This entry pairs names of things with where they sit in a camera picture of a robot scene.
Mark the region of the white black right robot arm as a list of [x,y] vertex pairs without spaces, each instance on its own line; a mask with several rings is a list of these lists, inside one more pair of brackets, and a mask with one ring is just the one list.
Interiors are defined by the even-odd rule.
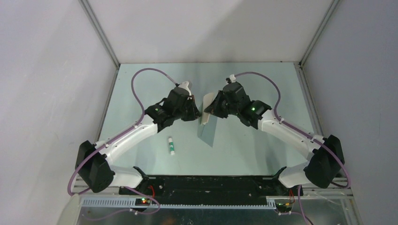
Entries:
[[292,187],[312,183],[327,188],[344,164],[340,140],[330,135],[301,134],[278,119],[271,106],[259,100],[251,100],[240,83],[227,84],[218,91],[215,99],[204,108],[204,112],[218,118],[237,116],[248,127],[266,132],[292,145],[305,159],[305,163],[281,168],[273,183],[279,196],[287,195]]

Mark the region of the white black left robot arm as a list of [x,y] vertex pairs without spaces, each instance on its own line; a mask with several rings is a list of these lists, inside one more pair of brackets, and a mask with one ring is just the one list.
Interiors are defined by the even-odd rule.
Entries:
[[148,191],[144,172],[137,166],[131,169],[116,166],[117,159],[141,141],[172,126],[174,121],[194,121],[199,117],[194,96],[184,82],[172,89],[166,98],[145,109],[136,124],[120,134],[97,143],[81,143],[73,177],[79,175],[94,193],[124,186],[143,195]]

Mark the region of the green white glue stick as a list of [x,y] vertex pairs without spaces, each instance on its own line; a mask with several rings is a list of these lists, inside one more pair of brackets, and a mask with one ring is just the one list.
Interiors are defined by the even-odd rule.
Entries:
[[169,152],[171,155],[175,155],[175,147],[174,147],[174,142],[171,137],[168,138],[168,147],[169,147]]

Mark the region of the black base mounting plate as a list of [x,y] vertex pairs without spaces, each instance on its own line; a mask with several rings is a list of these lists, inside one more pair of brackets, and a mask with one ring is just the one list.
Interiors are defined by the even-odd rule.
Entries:
[[268,196],[297,197],[297,186],[287,188],[273,176],[153,175],[136,188],[166,205],[265,205]]

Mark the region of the left controller board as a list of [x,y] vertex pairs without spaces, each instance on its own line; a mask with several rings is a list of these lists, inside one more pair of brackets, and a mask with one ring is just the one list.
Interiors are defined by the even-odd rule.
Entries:
[[150,206],[152,204],[152,200],[149,198],[136,198],[135,206]]

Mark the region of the controller board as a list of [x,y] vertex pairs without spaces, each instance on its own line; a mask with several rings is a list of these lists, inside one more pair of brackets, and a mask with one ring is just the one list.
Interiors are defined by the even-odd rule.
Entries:
[[289,213],[292,211],[294,203],[277,203],[276,204],[276,212],[278,213]]
[[152,204],[152,200],[149,198],[136,198],[135,206],[150,206]]

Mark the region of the right controller board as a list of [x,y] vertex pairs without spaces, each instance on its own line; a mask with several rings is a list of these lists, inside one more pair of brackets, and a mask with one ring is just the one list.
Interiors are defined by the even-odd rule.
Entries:
[[292,211],[294,203],[277,203],[276,204],[276,212],[278,213],[289,213]]

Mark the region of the aluminium frame rail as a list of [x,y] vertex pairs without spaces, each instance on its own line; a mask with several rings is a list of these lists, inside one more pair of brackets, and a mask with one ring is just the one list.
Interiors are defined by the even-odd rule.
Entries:
[[287,188],[278,180],[262,176],[152,176],[141,182],[137,191],[154,196],[167,204],[174,202],[227,201],[241,198],[243,201],[262,200],[266,197],[289,196],[347,196],[352,197],[350,189],[331,185],[326,189],[315,185]]

